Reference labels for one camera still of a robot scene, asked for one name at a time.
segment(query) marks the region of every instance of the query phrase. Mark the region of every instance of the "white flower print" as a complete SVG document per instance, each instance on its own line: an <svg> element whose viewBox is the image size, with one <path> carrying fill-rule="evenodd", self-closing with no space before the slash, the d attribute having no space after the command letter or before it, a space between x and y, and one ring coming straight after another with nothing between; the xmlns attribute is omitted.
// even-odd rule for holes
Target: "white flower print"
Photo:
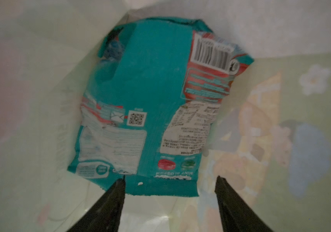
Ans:
<svg viewBox="0 0 331 232"><path fill-rule="evenodd" d="M320 65L312 65L307 73L299 78L299 84L302 86L302 93L309 96L313 93L323 94L327 87L327 80L331 74L329 68L322 68Z"/></svg>

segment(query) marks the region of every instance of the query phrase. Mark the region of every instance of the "green circle logo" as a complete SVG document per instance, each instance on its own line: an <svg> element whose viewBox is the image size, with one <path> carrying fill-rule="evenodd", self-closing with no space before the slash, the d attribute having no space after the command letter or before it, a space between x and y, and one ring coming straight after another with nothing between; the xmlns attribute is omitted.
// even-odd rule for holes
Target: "green circle logo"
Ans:
<svg viewBox="0 0 331 232"><path fill-rule="evenodd" d="M96 172L98 175L103 175L107 172L107 166L104 165L98 165L96 168Z"/></svg>
<svg viewBox="0 0 331 232"><path fill-rule="evenodd" d="M185 160L181 164L181 168L184 170L191 170L195 167L195 161L194 160Z"/></svg>

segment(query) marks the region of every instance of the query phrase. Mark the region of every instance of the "blue cartoon shape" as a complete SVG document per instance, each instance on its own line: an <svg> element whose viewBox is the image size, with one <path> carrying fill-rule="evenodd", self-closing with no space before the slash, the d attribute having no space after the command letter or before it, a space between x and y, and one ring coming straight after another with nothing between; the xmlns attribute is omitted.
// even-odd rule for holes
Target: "blue cartoon shape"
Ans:
<svg viewBox="0 0 331 232"><path fill-rule="evenodd" d="M331 145L316 127L303 123L293 136L288 185L296 197L303 197L307 186L321 179L330 167Z"/></svg>
<svg viewBox="0 0 331 232"><path fill-rule="evenodd" d="M328 172L331 145L318 128L292 119L274 126L271 133L276 161L289 171L289 191L303 197L308 185Z"/></svg>
<svg viewBox="0 0 331 232"><path fill-rule="evenodd" d="M201 189L198 198L198 219L200 221L204 220L205 212L207 207L212 209L218 209L218 201L215 193L208 193Z"/></svg>

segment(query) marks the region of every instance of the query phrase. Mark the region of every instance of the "nutrition label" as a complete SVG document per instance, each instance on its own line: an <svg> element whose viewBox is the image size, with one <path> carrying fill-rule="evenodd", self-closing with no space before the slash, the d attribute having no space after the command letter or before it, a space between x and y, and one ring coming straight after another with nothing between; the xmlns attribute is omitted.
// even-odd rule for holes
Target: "nutrition label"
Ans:
<svg viewBox="0 0 331 232"><path fill-rule="evenodd" d="M113 172L136 174L146 139L145 130L122 129L104 124L83 112L79 161L104 160Z"/></svg>
<svg viewBox="0 0 331 232"><path fill-rule="evenodd" d="M219 107L220 104L199 101L182 105L163 134L160 152L172 155L200 153Z"/></svg>

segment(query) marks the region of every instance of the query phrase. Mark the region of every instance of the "white surface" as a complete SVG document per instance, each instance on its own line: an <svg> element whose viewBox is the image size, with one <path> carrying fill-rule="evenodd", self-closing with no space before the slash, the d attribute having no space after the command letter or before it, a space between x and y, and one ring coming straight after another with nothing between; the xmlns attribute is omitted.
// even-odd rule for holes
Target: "white surface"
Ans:
<svg viewBox="0 0 331 232"><path fill-rule="evenodd" d="M169 232L168 217L123 213L119 232Z"/></svg>
<svg viewBox="0 0 331 232"><path fill-rule="evenodd" d="M79 104L100 40L127 10L117 0L0 0L0 47L22 57L11 67L2 56L16 55L0 51L0 64L9 66L0 78L20 66L17 78L30 90L17 130L1 135L0 231L64 232L103 194L66 168L75 155ZM164 216L175 202L145 198L127 197L125 211Z"/></svg>
<svg viewBox="0 0 331 232"><path fill-rule="evenodd" d="M130 13L203 19L254 58L331 52L330 0L173 0Z"/></svg>
<svg viewBox="0 0 331 232"><path fill-rule="evenodd" d="M123 212L144 213L153 216L168 216L177 197L172 196L132 196L126 195Z"/></svg>
<svg viewBox="0 0 331 232"><path fill-rule="evenodd" d="M139 9L145 6L154 5L158 2L166 0L124 0L124 2L129 6L130 9Z"/></svg>

